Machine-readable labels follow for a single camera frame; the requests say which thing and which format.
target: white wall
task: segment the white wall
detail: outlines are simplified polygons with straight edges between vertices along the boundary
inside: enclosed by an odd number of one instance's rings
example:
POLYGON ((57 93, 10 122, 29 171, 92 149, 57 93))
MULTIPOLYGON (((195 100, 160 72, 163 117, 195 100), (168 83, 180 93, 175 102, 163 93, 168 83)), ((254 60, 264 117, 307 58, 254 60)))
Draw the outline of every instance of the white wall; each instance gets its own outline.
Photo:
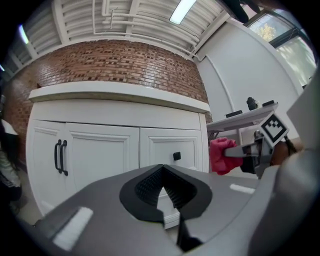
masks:
POLYGON ((298 136, 286 112, 303 88, 286 61, 269 43, 250 29, 229 20, 206 42, 198 55, 202 61, 196 61, 196 64, 213 121, 221 120, 232 112, 224 83, 236 111, 249 111, 248 97, 261 104, 270 100, 278 102, 276 113, 289 127, 288 136, 298 136))

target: black cabinet handle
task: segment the black cabinet handle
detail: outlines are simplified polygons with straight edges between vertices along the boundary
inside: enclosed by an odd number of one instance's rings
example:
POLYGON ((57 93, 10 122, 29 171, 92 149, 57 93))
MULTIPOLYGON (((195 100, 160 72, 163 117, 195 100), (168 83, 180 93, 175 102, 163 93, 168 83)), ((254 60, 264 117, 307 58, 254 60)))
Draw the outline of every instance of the black cabinet handle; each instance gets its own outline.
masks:
POLYGON ((65 176, 68 176, 68 172, 64 170, 64 152, 63 148, 67 146, 67 141, 64 140, 63 144, 60 147, 60 166, 61 166, 61 171, 64 173, 65 176))
POLYGON ((59 173, 61 174, 62 171, 61 169, 58 167, 58 146, 61 146, 61 139, 58 140, 58 143, 55 144, 54 146, 54 165, 55 168, 59 171, 59 173))
POLYGON ((173 160, 177 161, 181 159, 181 153, 180 152, 175 152, 173 153, 173 160))

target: fluorescent light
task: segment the fluorescent light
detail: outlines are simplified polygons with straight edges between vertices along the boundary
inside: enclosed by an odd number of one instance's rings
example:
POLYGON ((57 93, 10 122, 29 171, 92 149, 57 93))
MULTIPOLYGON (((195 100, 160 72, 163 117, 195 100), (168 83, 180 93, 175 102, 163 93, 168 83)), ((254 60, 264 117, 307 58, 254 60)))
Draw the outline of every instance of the fluorescent light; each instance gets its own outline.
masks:
POLYGON ((197 0, 181 0, 171 15, 170 21, 180 24, 197 0))
POLYGON ((22 25, 19 26, 19 33, 20 33, 20 36, 21 36, 22 40, 24 41, 24 43, 25 44, 29 43, 28 37, 27 37, 22 25))

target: pink towel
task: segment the pink towel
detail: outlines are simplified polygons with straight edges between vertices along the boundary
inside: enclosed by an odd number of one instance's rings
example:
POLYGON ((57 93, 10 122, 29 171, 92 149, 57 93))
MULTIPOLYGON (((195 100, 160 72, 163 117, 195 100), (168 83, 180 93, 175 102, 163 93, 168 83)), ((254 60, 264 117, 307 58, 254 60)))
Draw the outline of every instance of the pink towel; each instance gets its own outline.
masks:
POLYGON ((236 147, 237 144, 233 139, 216 138, 210 141, 210 162, 212 172, 219 175, 225 175, 232 169, 243 164, 242 158, 226 157, 225 149, 236 147))

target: brick wall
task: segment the brick wall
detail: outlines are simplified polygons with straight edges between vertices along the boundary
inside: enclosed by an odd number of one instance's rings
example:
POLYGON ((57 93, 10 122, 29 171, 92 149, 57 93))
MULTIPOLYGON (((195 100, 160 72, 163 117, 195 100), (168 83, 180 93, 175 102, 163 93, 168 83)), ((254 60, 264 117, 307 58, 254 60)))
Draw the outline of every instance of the brick wall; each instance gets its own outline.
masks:
POLYGON ((99 40, 72 44, 22 69, 4 90, 4 119, 20 135, 26 161, 27 125, 33 89, 76 81, 113 81, 148 86, 208 103, 196 65, 165 49, 139 42, 99 40))

